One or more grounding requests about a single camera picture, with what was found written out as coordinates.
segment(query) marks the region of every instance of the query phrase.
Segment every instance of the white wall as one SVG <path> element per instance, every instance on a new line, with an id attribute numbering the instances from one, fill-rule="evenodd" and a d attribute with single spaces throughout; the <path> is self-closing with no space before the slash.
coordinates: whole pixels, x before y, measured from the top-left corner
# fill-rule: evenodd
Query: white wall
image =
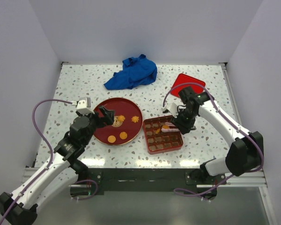
<path id="1" fill-rule="evenodd" d="M 34 105 L 53 96 L 60 65 L 28 0 L 0 0 L 0 194 L 19 186 L 40 138 Z M 49 105 L 39 109 L 44 127 Z"/>
<path id="2" fill-rule="evenodd" d="M 263 1 L 228 74 L 243 124 L 264 136 L 264 170 L 281 224 L 281 0 Z"/>
<path id="3" fill-rule="evenodd" d="M 30 0 L 54 51 L 72 63 L 227 62 L 262 0 Z"/>

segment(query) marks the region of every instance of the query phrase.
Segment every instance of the red round tray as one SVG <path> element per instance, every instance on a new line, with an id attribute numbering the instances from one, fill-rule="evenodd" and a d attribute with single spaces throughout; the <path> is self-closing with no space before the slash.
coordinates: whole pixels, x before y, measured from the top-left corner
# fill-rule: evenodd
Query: red round tray
<path id="1" fill-rule="evenodd" d="M 108 110 L 115 110 L 115 119 L 112 126 L 98 128 L 95 131 L 94 136 L 100 142 L 108 145 L 121 145 L 130 142 L 137 136 L 142 126 L 142 115 L 140 109 L 134 102 L 121 97 L 107 99 L 97 105 L 97 107 L 94 109 L 95 111 L 99 112 L 100 116 L 103 116 L 99 110 L 99 106 L 102 105 Z M 122 123 L 118 122 L 117 120 L 117 117 L 120 115 L 125 116 L 125 120 Z M 133 116 L 138 116 L 140 120 L 137 123 L 132 122 L 131 118 Z M 123 140 L 120 138 L 121 132 L 127 133 L 126 139 Z M 116 137 L 115 143 L 109 143 L 107 141 L 110 135 Z"/>

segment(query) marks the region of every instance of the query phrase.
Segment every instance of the red lid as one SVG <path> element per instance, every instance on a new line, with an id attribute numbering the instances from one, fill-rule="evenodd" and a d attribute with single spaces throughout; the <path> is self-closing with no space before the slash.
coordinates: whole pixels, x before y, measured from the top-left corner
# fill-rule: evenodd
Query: red lid
<path id="1" fill-rule="evenodd" d="M 198 83 L 198 84 L 200 84 L 200 85 L 202 85 L 204 87 L 206 85 L 204 81 L 201 81 L 201 80 L 199 80 L 197 78 L 194 78 L 194 77 L 191 77 L 191 76 L 188 76 L 188 75 L 185 75 L 185 74 L 179 74 L 177 79 L 176 79 L 176 81 L 174 82 L 172 88 L 174 88 L 174 87 L 176 87 L 176 86 L 178 86 L 178 85 L 180 85 L 182 83 L 189 83 L 189 82 L 191 82 L 191 83 Z M 186 84 L 186 85 L 182 85 L 181 87 L 176 88 L 175 90 L 171 91 L 171 94 L 179 98 L 179 94 L 178 93 L 183 88 L 186 88 L 186 87 L 189 87 L 189 86 L 191 86 L 193 88 L 194 92 L 196 92 L 197 94 L 200 94 L 200 93 L 203 92 L 203 88 L 201 88 L 201 87 L 199 87 L 197 85 Z"/>

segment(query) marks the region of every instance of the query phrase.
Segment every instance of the red compartment tray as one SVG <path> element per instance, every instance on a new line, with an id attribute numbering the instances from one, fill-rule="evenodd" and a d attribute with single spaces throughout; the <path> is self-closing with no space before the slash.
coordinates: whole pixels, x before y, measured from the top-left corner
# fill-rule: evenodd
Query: red compartment tray
<path id="1" fill-rule="evenodd" d="M 149 154 L 153 155 L 168 151 L 176 151 L 183 146 L 180 132 L 155 133 L 157 129 L 161 129 L 165 122 L 170 122 L 171 119 L 172 116 L 163 116 L 144 120 L 142 127 L 145 133 Z"/>
<path id="2" fill-rule="evenodd" d="M 201 84 L 201 85 L 204 86 L 204 87 L 205 87 L 205 85 L 206 85 L 204 81 L 201 81 L 201 80 L 199 80 L 199 79 L 197 79 L 197 78 L 188 76 L 188 75 L 186 75 L 186 74 L 179 74 L 178 77 L 177 77 L 177 79 L 176 79 L 176 81 L 174 82 L 172 88 L 174 88 L 174 87 L 176 87 L 176 86 L 178 86 L 178 85 L 180 85 L 180 84 L 183 84 L 183 83 L 198 83 L 198 84 Z M 176 97 L 179 98 L 179 94 L 178 94 L 179 91 L 181 91 L 183 88 L 186 88 L 186 87 L 189 87 L 189 86 L 191 86 L 192 89 L 194 90 L 194 92 L 196 92 L 197 94 L 200 94 L 200 93 L 203 92 L 203 88 L 201 88 L 201 87 L 199 87 L 199 86 L 197 86 L 197 85 L 189 85 L 189 84 L 186 84 L 186 85 L 182 85 L 181 87 L 176 88 L 175 90 L 171 91 L 171 94 L 172 94 L 173 96 L 176 96 Z"/>

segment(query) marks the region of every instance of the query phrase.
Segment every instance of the black metal frame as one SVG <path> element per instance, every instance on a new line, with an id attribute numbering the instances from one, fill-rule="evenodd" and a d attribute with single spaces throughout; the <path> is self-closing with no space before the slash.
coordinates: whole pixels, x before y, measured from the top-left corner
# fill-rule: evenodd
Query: black metal frame
<path id="1" fill-rule="evenodd" d="M 197 188 L 197 185 L 213 185 L 225 178 L 225 174 L 220 174 L 206 180 L 192 180 L 191 172 L 194 170 L 89 168 L 79 174 L 78 180 L 96 181 L 99 186 L 97 195 L 104 195 L 105 191 L 172 192 L 175 188 L 201 193 L 206 189 Z M 71 187 L 71 195 L 88 195 L 88 188 L 86 185 Z"/>

